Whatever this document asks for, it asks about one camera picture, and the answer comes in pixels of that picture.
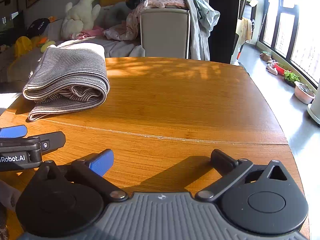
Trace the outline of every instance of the silver bolt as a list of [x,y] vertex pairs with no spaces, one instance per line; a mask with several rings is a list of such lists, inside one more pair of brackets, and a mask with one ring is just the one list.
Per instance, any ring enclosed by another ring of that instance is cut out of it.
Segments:
[[201,190],[198,192],[198,196],[200,198],[208,199],[208,198],[212,198],[214,194],[209,190]]
[[115,191],[112,191],[112,192],[110,193],[110,196],[111,196],[112,198],[115,198],[115,199],[122,199],[122,198],[124,198],[126,195],[127,195],[127,194],[126,194],[124,191],[122,191],[122,190],[115,190]]

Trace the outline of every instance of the pink blanket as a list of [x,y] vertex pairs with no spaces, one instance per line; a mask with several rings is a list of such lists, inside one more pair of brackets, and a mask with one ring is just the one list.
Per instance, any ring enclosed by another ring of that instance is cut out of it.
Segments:
[[94,26],[92,30],[82,30],[82,32],[78,34],[72,34],[70,36],[71,40],[82,40],[88,37],[93,36],[102,36],[103,35],[103,28],[99,26]]
[[139,4],[128,16],[127,20],[119,25],[112,26],[103,33],[108,40],[132,41],[138,35],[139,14],[148,8],[165,8],[168,5],[175,5],[187,9],[184,0],[147,0]]

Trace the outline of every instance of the pink plant pot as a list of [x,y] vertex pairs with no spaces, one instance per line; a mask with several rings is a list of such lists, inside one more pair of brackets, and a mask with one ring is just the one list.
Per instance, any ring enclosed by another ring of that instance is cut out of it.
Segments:
[[301,82],[295,81],[294,82],[296,87],[294,89],[295,96],[304,104],[310,104],[311,101],[315,98],[315,94],[312,92],[310,88],[306,85],[302,84]]

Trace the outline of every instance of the folded striped fabric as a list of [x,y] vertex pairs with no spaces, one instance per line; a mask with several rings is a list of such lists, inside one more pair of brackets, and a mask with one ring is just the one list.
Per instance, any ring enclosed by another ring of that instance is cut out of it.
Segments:
[[99,106],[109,89],[104,48],[79,43],[67,49],[49,46],[22,93],[36,102],[28,115],[30,121],[35,121],[49,114]]

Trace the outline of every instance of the triangular hole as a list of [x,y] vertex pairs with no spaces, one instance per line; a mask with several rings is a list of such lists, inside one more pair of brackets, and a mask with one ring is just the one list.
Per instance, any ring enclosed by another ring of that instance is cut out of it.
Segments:
[[269,179],[287,180],[287,177],[284,175],[279,166],[274,166],[270,173]]

